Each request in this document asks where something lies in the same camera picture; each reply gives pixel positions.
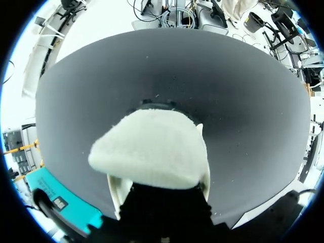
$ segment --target white plastic part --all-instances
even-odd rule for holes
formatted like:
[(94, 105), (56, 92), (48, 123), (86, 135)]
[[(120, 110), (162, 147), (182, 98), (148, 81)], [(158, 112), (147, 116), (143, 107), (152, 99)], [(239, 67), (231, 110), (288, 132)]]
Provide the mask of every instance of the white plastic part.
[(202, 124), (196, 127), (176, 111), (138, 110), (93, 144), (89, 164), (107, 174), (117, 219), (133, 181), (169, 189), (200, 183), (208, 200), (210, 169), (202, 131)]

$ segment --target dark gray surface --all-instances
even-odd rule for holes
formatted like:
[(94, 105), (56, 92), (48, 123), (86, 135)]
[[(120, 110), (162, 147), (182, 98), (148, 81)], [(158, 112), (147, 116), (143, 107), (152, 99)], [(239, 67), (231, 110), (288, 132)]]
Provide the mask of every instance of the dark gray surface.
[(148, 98), (172, 99), (203, 121), (214, 222), (220, 214), (235, 221), (233, 215), (259, 206), (295, 178), (310, 120), (300, 81), (254, 47), (186, 29), (109, 37), (48, 70), (36, 97), (46, 167), (114, 217), (106, 176), (90, 168), (88, 154), (127, 110)]

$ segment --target white towel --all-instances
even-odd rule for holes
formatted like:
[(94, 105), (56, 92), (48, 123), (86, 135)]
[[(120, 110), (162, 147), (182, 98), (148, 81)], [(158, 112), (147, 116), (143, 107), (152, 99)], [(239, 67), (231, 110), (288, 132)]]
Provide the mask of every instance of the white towel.
[(93, 144), (89, 164), (96, 171), (149, 186), (210, 186), (201, 131), (184, 114), (171, 110), (137, 110), (124, 117)]

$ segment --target trash bin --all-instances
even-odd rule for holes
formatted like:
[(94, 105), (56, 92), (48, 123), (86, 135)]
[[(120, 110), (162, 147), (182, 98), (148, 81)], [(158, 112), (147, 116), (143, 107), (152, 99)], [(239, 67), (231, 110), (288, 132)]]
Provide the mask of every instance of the trash bin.
[(245, 28), (252, 33), (255, 33), (258, 29), (264, 26), (264, 24), (264, 21), (253, 12), (250, 12), (249, 16), (244, 22)]

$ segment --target teal box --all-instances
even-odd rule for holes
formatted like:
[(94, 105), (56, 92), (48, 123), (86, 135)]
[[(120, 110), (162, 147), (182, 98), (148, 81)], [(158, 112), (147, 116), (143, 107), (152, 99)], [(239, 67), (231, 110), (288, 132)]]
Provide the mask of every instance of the teal box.
[(26, 180), (30, 190), (33, 191), (36, 188), (43, 190), (56, 206), (62, 217), (78, 229), (85, 233), (90, 233), (87, 228), (88, 224), (95, 227), (101, 226), (101, 212), (74, 195), (46, 168), (41, 168), (27, 174)]

